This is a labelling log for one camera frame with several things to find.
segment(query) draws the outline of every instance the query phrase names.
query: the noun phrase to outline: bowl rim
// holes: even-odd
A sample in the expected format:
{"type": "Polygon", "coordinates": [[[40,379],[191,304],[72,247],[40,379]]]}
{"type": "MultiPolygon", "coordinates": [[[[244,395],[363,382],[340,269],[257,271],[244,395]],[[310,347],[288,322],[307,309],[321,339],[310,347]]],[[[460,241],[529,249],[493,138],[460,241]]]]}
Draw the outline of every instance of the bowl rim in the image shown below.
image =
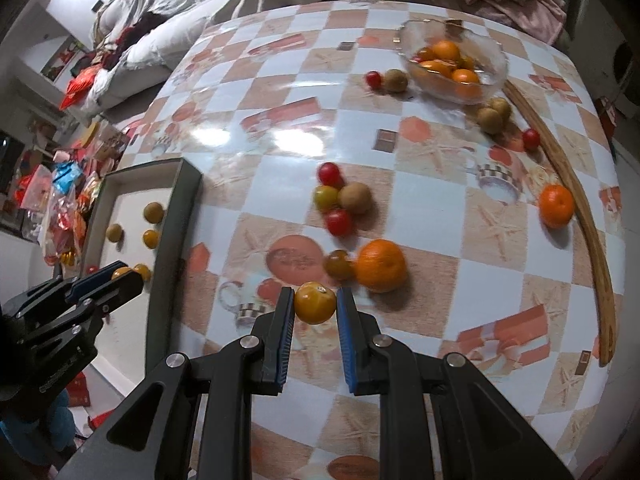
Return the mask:
{"type": "Polygon", "coordinates": [[[402,32],[403,29],[406,28],[407,23],[411,23],[411,22],[417,22],[417,23],[427,23],[427,22],[437,22],[437,23],[442,23],[443,25],[445,25],[445,27],[447,25],[455,25],[457,27],[460,27],[464,30],[466,30],[467,32],[471,33],[473,36],[478,36],[478,37],[482,37],[482,38],[489,38],[491,39],[500,49],[500,52],[502,53],[502,56],[504,57],[504,62],[507,65],[507,76],[509,76],[509,58],[507,57],[507,55],[504,53],[504,49],[502,48],[502,44],[499,41],[495,41],[494,38],[492,38],[491,36],[482,36],[481,34],[478,34],[477,32],[472,31],[470,28],[466,28],[464,25],[461,25],[460,23],[447,23],[447,22],[458,22],[460,20],[435,20],[433,18],[429,18],[426,20],[406,20],[405,22],[402,23],[402,25],[400,25],[400,27],[398,28],[398,30],[396,31],[396,37],[394,38],[394,42],[398,44],[398,46],[396,46],[396,51],[398,51],[398,56],[404,58],[405,61],[410,62],[410,63],[415,63],[418,67],[420,67],[421,70],[424,70],[426,73],[432,74],[434,76],[439,77],[440,79],[442,79],[443,81],[451,81],[452,83],[456,83],[459,85],[472,85],[472,86],[477,86],[479,88],[488,88],[491,86],[494,86],[495,83],[468,83],[468,82],[464,82],[464,81],[453,81],[453,79],[449,78],[449,77],[444,77],[440,72],[436,72],[435,70],[428,70],[427,68],[423,67],[420,65],[420,63],[418,63],[417,61],[414,61],[413,59],[408,59],[408,57],[406,56],[406,54],[402,51],[402,48],[400,47],[400,33],[402,32]]]}

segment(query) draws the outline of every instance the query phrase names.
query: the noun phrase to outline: bowl of oranges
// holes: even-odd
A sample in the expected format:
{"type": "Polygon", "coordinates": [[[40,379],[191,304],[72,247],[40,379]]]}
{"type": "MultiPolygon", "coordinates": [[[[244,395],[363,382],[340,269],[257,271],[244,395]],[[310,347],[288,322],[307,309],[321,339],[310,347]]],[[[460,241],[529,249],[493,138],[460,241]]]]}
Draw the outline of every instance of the bowl of oranges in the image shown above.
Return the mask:
{"type": "Polygon", "coordinates": [[[502,46],[462,22],[409,20],[398,30],[398,49],[409,76],[428,94],[459,104],[485,101],[507,78],[502,46]]]}

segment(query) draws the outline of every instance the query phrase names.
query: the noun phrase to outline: clear glass fruit bowl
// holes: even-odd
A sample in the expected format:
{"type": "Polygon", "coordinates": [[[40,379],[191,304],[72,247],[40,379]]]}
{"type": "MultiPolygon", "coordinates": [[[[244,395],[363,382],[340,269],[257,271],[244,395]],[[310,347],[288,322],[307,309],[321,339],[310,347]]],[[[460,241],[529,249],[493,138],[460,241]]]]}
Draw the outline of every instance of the clear glass fruit bowl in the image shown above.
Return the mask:
{"type": "Polygon", "coordinates": [[[409,20],[398,29],[398,51],[405,70],[427,94],[463,105],[486,101],[502,88],[507,79],[508,61],[500,43],[489,36],[480,36],[456,22],[439,20],[409,20]],[[425,46],[440,40],[453,41],[464,56],[475,62],[474,72],[479,83],[456,82],[439,72],[432,72],[412,60],[425,46]]]}

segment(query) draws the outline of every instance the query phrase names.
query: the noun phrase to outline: wooden stick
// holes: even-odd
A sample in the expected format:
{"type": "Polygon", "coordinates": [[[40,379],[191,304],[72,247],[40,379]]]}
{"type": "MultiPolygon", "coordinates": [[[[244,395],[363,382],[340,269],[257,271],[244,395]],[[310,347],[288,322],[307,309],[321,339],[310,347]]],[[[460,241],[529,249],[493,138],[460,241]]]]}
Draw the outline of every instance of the wooden stick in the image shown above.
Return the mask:
{"type": "Polygon", "coordinates": [[[584,189],[575,176],[566,153],[536,111],[518,88],[509,80],[504,83],[504,94],[513,102],[527,123],[540,134],[540,144],[551,165],[565,187],[571,191],[575,201],[575,214],[580,222],[591,259],[591,272],[598,309],[598,336],[600,338],[600,366],[606,366],[616,350],[616,310],[609,266],[598,230],[593,222],[591,207],[584,189]]]}

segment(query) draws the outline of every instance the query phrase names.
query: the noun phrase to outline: checkered tablecloth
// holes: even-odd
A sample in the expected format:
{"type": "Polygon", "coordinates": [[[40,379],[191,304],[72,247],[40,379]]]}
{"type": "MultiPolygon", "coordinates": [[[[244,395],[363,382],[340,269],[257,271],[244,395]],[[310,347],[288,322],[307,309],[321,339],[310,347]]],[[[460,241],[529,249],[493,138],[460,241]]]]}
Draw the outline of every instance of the checkered tablecloth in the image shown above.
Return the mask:
{"type": "MultiPolygon", "coordinates": [[[[124,155],[127,166],[181,154],[204,174],[174,343],[190,356],[216,351],[273,307],[283,283],[326,278],[322,255],[342,243],[322,227],[311,196],[318,163],[332,160],[348,180],[368,184],[376,202],[348,250],[387,238],[410,266],[410,283],[397,292],[355,287],[358,307],[415,351],[464,352],[575,470],[608,369],[594,355],[596,304],[582,231],[574,221],[549,233],[539,221],[537,196],[557,176],[544,157],[524,152],[527,125],[517,113],[498,145],[479,131],[471,108],[415,89],[375,94],[363,83],[369,70],[401,68],[396,29],[428,18],[461,18],[502,44],[510,79],[584,187],[620,306],[620,190],[568,57],[451,10],[321,2],[206,29],[124,155]]],[[[335,319],[296,322],[283,394],[254,401],[256,478],[330,479],[327,471],[344,460],[366,470],[363,457],[378,457],[377,412],[376,399],[348,394],[335,319]]]]}

